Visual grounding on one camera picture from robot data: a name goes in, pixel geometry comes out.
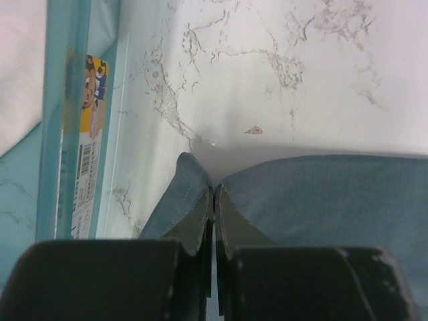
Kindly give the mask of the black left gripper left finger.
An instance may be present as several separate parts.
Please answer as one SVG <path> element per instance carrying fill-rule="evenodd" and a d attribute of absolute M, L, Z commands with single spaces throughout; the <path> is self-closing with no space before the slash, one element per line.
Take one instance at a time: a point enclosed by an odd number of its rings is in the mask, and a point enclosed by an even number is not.
<path fill-rule="evenodd" d="M 2 320 L 204 320 L 213 192 L 158 239 L 42 241 L 18 259 Z"/>

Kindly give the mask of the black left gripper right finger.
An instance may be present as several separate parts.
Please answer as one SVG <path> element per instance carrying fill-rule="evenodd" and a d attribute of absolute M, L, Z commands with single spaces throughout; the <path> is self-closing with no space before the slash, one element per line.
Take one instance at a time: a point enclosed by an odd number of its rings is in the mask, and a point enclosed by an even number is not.
<path fill-rule="evenodd" d="M 219 314 L 226 320 L 420 320 L 398 262 L 379 247 L 286 247 L 215 191 Z"/>

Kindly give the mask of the grey-blue t-shirt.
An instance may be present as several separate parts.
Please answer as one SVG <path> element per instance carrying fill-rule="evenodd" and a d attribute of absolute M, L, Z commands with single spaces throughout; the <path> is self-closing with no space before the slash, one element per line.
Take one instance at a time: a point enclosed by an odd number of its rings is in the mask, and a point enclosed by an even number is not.
<path fill-rule="evenodd" d="M 226 189 L 236 209 L 286 247 L 379 247 L 398 262 L 427 319 L 427 161 L 358 155 L 285 158 L 261 163 L 213 185 L 197 159 L 184 152 L 175 175 L 142 230 L 164 235 L 201 195 Z"/>

